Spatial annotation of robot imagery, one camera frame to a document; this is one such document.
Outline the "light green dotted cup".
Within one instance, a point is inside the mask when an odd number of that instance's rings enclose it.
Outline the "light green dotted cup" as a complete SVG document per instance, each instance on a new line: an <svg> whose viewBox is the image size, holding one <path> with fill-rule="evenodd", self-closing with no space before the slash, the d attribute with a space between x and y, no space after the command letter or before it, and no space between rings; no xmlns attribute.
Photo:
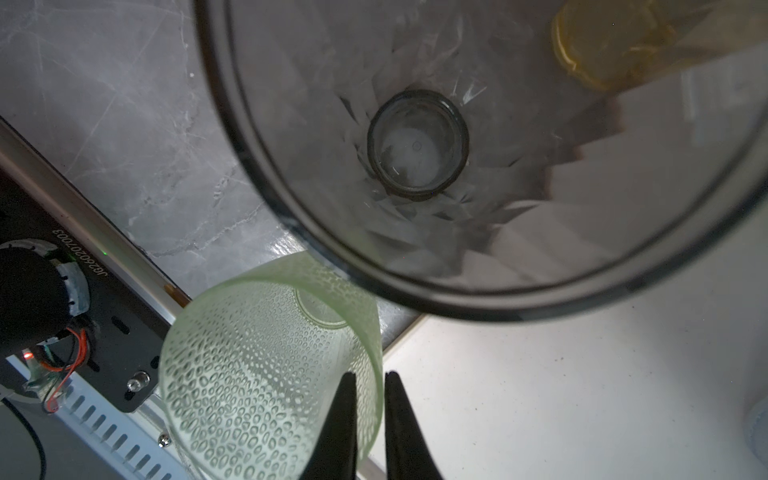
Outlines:
<svg viewBox="0 0 768 480"><path fill-rule="evenodd" d="M189 303L164 340L159 388L173 441L210 478L295 479L349 372L365 458L384 409L376 300L298 252Z"/></svg>

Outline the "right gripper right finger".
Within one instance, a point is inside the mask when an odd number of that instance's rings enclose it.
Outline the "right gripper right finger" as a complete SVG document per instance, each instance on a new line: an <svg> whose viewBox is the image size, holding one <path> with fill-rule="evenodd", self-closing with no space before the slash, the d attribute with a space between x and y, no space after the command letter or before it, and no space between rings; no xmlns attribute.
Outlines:
<svg viewBox="0 0 768 480"><path fill-rule="evenodd" d="M387 372L384 387L387 478L442 479L399 374L395 371Z"/></svg>

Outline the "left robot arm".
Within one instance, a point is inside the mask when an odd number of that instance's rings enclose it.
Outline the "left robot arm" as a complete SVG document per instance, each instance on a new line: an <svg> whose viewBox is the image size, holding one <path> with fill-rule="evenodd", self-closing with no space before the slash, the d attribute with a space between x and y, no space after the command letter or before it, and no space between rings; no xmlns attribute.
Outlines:
<svg viewBox="0 0 768 480"><path fill-rule="evenodd" d="M74 256L49 241L1 244L1 358L66 330L90 308L90 289Z"/></svg>

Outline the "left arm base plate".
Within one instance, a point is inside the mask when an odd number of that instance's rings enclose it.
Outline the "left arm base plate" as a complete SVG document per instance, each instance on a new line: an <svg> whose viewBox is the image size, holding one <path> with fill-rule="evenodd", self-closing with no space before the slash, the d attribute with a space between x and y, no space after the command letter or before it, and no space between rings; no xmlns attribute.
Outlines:
<svg viewBox="0 0 768 480"><path fill-rule="evenodd" d="M170 325L10 177L1 176L1 239L47 241L84 274L90 304L79 321L90 353L77 372L118 410L136 411L158 384Z"/></svg>

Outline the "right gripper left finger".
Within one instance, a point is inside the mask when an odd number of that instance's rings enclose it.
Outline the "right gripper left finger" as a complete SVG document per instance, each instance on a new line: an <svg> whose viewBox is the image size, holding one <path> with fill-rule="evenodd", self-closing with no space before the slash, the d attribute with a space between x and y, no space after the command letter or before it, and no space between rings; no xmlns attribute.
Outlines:
<svg viewBox="0 0 768 480"><path fill-rule="evenodd" d="M356 375L346 372L300 479L355 479L357 454Z"/></svg>

